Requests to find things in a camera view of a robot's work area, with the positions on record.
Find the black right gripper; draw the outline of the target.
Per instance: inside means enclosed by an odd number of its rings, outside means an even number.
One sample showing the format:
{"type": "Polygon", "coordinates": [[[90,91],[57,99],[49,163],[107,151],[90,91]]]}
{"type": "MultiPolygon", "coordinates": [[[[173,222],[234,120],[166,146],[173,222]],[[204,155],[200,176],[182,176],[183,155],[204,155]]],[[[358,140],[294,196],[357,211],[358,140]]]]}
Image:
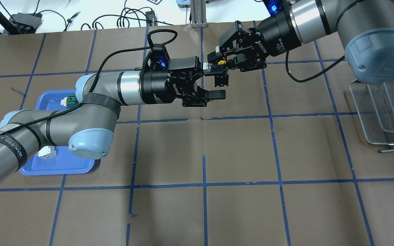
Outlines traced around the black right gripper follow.
{"type": "Polygon", "coordinates": [[[300,46],[287,14],[270,16],[248,29],[235,21],[219,37],[215,51],[207,55],[207,62],[215,64],[224,60],[227,69],[253,71],[264,68],[267,57],[276,57],[300,46]]]}

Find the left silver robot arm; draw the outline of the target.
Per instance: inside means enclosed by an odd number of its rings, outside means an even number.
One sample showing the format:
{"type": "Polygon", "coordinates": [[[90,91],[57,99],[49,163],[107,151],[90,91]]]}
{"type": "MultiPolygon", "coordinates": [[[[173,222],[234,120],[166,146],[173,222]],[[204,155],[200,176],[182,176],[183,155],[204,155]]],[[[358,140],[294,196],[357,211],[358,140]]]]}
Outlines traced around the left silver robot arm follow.
{"type": "Polygon", "coordinates": [[[5,115],[0,125],[0,183],[20,170],[46,146],[66,146],[81,158],[102,159],[111,148],[123,106],[170,104],[205,107],[225,99],[225,90],[197,85],[203,76],[228,85],[221,62],[202,63],[197,56],[162,60],[152,52],[141,68],[82,76],[76,83],[77,107],[65,111],[20,110],[5,115]]]}

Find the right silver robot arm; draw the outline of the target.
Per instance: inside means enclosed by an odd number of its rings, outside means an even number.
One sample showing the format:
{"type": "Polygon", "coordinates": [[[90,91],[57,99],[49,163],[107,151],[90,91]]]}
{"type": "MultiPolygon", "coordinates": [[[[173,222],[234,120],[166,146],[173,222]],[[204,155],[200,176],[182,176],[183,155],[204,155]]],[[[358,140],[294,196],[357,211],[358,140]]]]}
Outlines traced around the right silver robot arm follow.
{"type": "Polygon", "coordinates": [[[338,33],[344,59],[366,84],[394,81],[394,3],[389,0],[283,0],[281,9],[254,28],[236,21],[207,61],[242,72],[262,69],[276,57],[338,33]]]}

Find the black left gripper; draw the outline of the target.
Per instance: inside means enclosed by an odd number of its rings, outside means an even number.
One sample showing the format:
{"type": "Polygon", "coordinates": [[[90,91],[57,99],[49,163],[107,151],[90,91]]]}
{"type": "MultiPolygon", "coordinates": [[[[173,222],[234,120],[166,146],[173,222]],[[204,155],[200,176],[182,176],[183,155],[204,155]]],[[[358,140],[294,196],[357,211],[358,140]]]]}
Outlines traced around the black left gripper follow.
{"type": "Polygon", "coordinates": [[[147,55],[141,70],[141,98],[144,104],[170,104],[182,100],[183,107],[205,107],[209,101],[226,99],[225,90],[207,91],[197,85],[202,76],[226,76],[224,64],[200,62],[198,56],[156,60],[147,55]]]}

